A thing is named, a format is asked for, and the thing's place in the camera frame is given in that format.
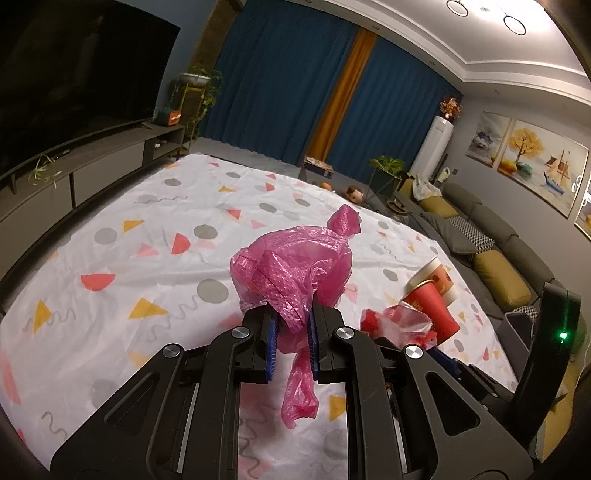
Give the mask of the small grey landscape painting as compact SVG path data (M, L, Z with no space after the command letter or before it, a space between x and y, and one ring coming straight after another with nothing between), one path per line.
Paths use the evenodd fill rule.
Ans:
M483 111L466 155L492 167L501 151L510 124L510 117Z

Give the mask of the sailboat tree painting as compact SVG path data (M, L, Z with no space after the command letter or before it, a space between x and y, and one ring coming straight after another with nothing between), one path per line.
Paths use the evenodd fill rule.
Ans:
M568 137L515 120L497 171L516 181L565 218L578 193L589 149Z

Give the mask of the dark coffee table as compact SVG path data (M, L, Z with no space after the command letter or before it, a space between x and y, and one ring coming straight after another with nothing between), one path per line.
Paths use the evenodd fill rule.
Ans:
M327 183L329 186L331 186L332 192L339 195L339 197L342 197L342 199L348 198L348 191L353 190L353 197L355 199L361 199L359 203L355 204L356 206L380 213L398 221L399 223L403 223L405 225L409 224L409 218L407 215L394 213L394 211L387 206L386 201L376 195L368 185L363 184L358 180L349 178L346 175L342 175L341 173L335 171L321 174L317 167L314 167L310 170L308 168L304 168L304 166L301 166L297 178L301 181L317 186Z

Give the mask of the red paper cup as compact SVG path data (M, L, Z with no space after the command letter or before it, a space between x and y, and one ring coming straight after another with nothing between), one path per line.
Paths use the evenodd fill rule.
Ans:
M460 330L460 326L450 314L432 280L421 282L406 294L402 301L431 319L439 345L449 340Z

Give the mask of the purple sky painting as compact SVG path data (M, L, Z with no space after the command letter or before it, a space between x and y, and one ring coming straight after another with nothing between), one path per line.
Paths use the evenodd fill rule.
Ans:
M576 183L572 186L573 191L580 190L583 192L581 205L574 220L574 225L588 239L591 239L591 180L588 180L586 187L582 187L582 179L583 175L579 175Z

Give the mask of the red plastic wrapper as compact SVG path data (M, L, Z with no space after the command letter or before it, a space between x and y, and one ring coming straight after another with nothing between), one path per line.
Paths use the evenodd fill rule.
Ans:
M429 316L406 303L382 312L363 310L361 331L372 339L386 338L398 349L414 344L429 350L438 345Z

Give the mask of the blue curtain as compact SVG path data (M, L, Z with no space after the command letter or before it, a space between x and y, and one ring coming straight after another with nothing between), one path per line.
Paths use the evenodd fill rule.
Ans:
M221 93L200 134L277 160L304 159L361 27L287 1L249 1L216 62ZM378 36L328 163L360 181L370 159L416 158L439 104L462 92Z

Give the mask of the white patterned tablecloth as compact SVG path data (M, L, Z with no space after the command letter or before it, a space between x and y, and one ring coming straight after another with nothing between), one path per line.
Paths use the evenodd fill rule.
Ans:
M1 405L43 467L160 348L211 343L242 320L230 259L259 236L324 227L345 204L290 177L190 155L91 217L42 264L1 322ZM514 391L515 374L484 311L436 241L354 207L345 323L397 303L435 255L461 289L459 332L442 347ZM345 387L315 386L320 409L287 429L280 406L293 355L277 353L269 385L243 387L238 479L347 479Z

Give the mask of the white standing air conditioner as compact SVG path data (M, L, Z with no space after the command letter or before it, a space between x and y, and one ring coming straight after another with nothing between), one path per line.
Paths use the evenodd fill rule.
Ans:
M436 116L409 170L409 175L429 180L434 174L454 131L453 124Z

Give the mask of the artificial flower bouquet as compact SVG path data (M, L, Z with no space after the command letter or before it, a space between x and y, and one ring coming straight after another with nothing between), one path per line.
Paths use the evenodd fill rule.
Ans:
M453 123L460 116L463 106L455 97L446 97L440 102L439 108L442 117Z

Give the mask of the pink plastic bag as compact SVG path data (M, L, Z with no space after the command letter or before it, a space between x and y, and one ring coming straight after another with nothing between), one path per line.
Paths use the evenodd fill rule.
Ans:
M328 307L339 303L352 274L349 238L360 233L361 223L359 213L343 204L325 227L297 226L264 234L230 259L242 311L269 304L283 318L277 347L295 355L280 409L288 429L298 419L318 414L308 314L315 300Z

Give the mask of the orange curtain strip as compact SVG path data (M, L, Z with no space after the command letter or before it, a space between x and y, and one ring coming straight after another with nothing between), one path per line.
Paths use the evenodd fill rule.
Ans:
M377 39L378 36L367 29L360 28L356 33L339 79L335 83L335 88L332 89L331 97L311 137L311 143L305 153L308 157L324 163L328 161L332 145L335 143Z

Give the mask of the potted green plant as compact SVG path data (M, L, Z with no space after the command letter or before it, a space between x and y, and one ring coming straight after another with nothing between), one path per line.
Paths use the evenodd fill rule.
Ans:
M405 166L404 160L386 155L370 159L370 167L373 169L370 174L370 190L376 195L391 198L403 180Z

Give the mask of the grey TV cabinet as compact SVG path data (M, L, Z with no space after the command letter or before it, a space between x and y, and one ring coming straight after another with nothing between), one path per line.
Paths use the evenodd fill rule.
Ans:
M182 148L184 127L145 123L77 146L1 189L1 275L81 205Z

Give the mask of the black television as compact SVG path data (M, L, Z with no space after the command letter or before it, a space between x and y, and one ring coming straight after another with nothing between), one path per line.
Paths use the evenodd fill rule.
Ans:
M1 175L150 118L180 29L119 1L1 4Z

